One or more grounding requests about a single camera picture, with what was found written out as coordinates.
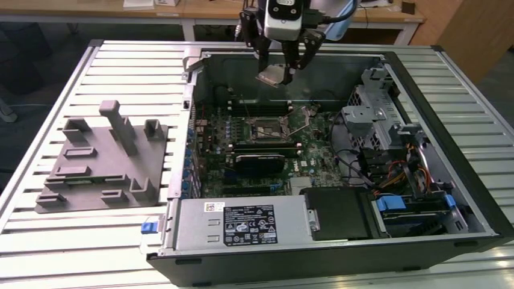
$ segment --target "blue latch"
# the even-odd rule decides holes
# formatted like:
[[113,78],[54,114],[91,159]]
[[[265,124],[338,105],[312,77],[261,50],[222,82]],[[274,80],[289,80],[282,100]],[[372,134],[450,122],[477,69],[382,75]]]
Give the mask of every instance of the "blue latch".
[[145,222],[142,224],[142,234],[157,234],[158,233],[158,222]]
[[190,183],[183,182],[183,191],[187,191],[190,189]]
[[446,200],[446,203],[449,204],[450,208],[457,207],[456,199],[453,198],[453,196],[450,194],[445,195],[445,200]]
[[378,210],[404,210],[408,209],[401,196],[384,196],[377,200]]

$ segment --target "metal table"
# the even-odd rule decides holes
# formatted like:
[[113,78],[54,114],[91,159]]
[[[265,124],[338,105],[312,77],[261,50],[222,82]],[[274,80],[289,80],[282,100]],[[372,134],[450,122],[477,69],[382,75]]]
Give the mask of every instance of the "metal table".
[[[66,140],[61,129],[69,117],[82,116],[91,126],[107,125],[98,104],[122,103],[121,113],[134,125],[158,118],[174,127],[163,166],[162,204],[173,167],[177,107],[189,48],[243,48],[234,43],[93,41],[62,96],[36,135],[0,198],[0,282],[7,288],[175,288],[146,262],[161,236],[142,239],[141,224],[166,207],[38,214],[35,199]],[[324,49],[396,51],[468,156],[505,214],[514,222],[514,130],[469,82],[446,53],[430,47],[326,45]],[[408,112],[412,111],[404,102]],[[223,288],[466,288],[514,286],[514,243],[472,253],[408,273],[227,285]]]

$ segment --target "red wire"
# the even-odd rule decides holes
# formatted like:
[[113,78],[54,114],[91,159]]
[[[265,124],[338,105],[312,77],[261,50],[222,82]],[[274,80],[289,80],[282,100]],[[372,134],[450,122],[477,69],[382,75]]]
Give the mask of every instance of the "red wire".
[[394,161],[394,162],[389,165],[389,174],[388,174],[388,178],[392,177],[393,166],[394,166],[396,164],[401,164],[401,163],[405,163],[405,161]]

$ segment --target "warning label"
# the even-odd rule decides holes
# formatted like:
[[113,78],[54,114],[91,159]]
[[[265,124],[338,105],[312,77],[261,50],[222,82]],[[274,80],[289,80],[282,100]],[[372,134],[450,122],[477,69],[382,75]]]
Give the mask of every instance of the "warning label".
[[225,207],[225,238],[227,246],[278,243],[274,205]]

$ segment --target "floor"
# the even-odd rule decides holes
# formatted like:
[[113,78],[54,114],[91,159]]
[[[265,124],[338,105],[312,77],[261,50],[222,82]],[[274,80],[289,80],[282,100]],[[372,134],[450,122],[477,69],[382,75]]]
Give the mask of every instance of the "floor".
[[[91,39],[110,40],[183,40],[178,25],[95,25],[82,24],[79,33],[73,35],[66,24],[41,25],[54,55],[35,63],[45,78],[46,86],[36,92],[15,96],[0,86],[3,100],[15,105],[19,120],[0,121],[0,192],[31,145],[66,82],[73,74]],[[230,31],[223,26],[195,27],[198,41],[231,41]],[[0,33],[0,43],[6,39]],[[508,52],[478,88],[514,126],[514,52]]]

